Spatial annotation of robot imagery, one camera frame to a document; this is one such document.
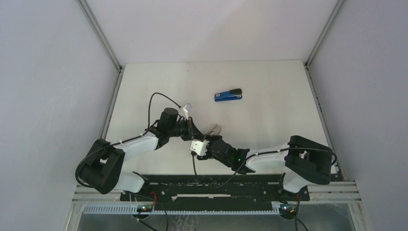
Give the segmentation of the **silver white stapler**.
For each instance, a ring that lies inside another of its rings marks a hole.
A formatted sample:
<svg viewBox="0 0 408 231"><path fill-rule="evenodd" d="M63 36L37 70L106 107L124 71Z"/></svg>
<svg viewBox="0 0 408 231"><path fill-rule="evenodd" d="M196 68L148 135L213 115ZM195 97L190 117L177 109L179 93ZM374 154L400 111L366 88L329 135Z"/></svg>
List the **silver white stapler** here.
<svg viewBox="0 0 408 231"><path fill-rule="evenodd" d="M208 132L205 133L205 135L206 135L206 136L210 136L210 135L215 135L215 136L217 136L217 135L220 134L221 131L222 131L222 127L219 126L218 124L214 124L214 125L212 126L212 128L211 128Z"/></svg>

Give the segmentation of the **blue black stapler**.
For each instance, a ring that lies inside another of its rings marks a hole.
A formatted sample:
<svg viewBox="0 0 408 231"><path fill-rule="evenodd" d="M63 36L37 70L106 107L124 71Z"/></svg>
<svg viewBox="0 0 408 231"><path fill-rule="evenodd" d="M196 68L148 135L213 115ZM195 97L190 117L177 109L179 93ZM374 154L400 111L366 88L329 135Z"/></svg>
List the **blue black stapler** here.
<svg viewBox="0 0 408 231"><path fill-rule="evenodd" d="M242 89L232 89L214 95L215 102L234 101L242 99Z"/></svg>

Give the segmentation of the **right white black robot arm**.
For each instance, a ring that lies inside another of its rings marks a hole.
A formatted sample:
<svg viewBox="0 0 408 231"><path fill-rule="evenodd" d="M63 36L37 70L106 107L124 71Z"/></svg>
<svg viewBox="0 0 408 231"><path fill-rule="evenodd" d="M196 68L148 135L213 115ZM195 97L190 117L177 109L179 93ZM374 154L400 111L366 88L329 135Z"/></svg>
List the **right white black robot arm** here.
<svg viewBox="0 0 408 231"><path fill-rule="evenodd" d="M283 145L260 150L234 148L221 136L207 136L204 140L193 140L190 150L198 160L215 159L234 174L287 168L278 187L283 200L291 200L309 184L328 185L331 168L337 162L331 148L298 135L291 136Z"/></svg>

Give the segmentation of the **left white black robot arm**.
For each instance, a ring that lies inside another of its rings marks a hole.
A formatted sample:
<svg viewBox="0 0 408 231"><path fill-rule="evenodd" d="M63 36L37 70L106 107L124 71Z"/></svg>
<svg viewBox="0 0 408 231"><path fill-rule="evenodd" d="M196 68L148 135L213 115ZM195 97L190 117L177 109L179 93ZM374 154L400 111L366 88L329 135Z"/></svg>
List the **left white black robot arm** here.
<svg viewBox="0 0 408 231"><path fill-rule="evenodd" d="M203 138L204 134L191 117L182 118L177 109L165 108L160 118L138 137L118 143L96 140L78 164L75 178L80 185L93 188L101 194L112 190L128 191L138 200L146 200L151 193L150 187L142 176L123 171L123 163L163 147L173 137L192 141Z"/></svg>

